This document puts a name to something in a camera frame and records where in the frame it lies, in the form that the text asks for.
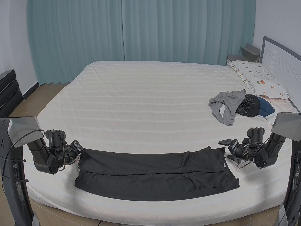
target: white wall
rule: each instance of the white wall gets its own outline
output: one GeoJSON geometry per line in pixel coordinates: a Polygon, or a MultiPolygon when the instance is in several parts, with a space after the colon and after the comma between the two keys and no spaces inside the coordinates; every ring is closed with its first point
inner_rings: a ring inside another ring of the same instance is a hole
{"type": "Polygon", "coordinates": [[[256,0],[255,47],[261,49],[263,36],[301,55],[301,0],[256,0]]]}
{"type": "Polygon", "coordinates": [[[14,69],[22,94],[38,81],[28,43],[26,10],[27,0],[0,0],[0,73],[14,69]]]}

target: mattress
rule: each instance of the mattress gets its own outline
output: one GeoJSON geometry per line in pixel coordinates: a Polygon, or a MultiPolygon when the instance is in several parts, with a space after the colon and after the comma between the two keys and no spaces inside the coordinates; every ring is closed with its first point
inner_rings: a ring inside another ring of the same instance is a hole
{"type": "MultiPolygon", "coordinates": [[[[38,115],[44,130],[61,129],[66,141],[84,148],[119,153],[179,153],[218,141],[246,137],[250,127],[271,125],[262,117],[237,115],[233,126],[219,123],[208,107],[221,91],[246,89],[229,66],[176,62],[94,62],[62,89],[38,115]]],[[[280,205],[290,171],[291,140],[277,162],[259,169],[238,169],[226,158],[240,188],[179,201],[127,201],[93,195],[74,187],[79,169],[55,175],[39,172],[24,147],[28,193],[34,200],[79,216],[119,224],[207,225],[280,205]]]]}

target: white pillow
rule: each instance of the white pillow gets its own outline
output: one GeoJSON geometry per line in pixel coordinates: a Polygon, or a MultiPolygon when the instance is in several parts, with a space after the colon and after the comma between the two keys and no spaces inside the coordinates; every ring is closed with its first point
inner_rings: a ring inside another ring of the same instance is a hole
{"type": "Polygon", "coordinates": [[[229,62],[228,65],[236,71],[254,95],[284,100],[288,100],[290,97],[286,89],[270,75],[261,63],[236,60],[229,62]]]}

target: white bed sheet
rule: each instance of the white bed sheet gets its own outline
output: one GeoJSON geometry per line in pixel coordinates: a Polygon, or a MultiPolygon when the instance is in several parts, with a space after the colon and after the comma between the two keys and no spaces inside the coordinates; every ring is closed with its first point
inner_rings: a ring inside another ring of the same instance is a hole
{"type": "MultiPolygon", "coordinates": [[[[221,91],[246,89],[228,66],[176,62],[94,62],[50,101],[38,115],[44,130],[61,129],[66,141],[77,139],[89,149],[119,153],[178,153],[197,151],[218,141],[242,141],[250,127],[271,125],[261,117],[237,115],[233,126],[219,123],[208,107],[221,91]]],[[[213,224],[277,206],[284,199],[290,171],[291,140],[286,140],[277,162],[259,169],[238,169],[240,188],[201,198],[138,202],[101,197],[74,187],[77,163],[56,175],[38,172],[32,155],[25,175],[34,200],[67,212],[122,224],[213,224]]]]}

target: teal curtain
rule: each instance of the teal curtain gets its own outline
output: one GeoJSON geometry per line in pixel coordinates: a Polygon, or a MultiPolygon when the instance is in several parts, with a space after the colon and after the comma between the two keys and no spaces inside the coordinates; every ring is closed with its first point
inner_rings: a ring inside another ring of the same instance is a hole
{"type": "Polygon", "coordinates": [[[66,83],[94,61],[225,65],[252,43],[255,0],[28,0],[39,83],[66,83]]]}
{"type": "Polygon", "coordinates": [[[72,81],[95,61],[124,60],[121,0],[28,0],[39,84],[72,81]]]}
{"type": "Polygon", "coordinates": [[[225,65],[254,23],[255,0],[122,0],[125,60],[225,65]]]}

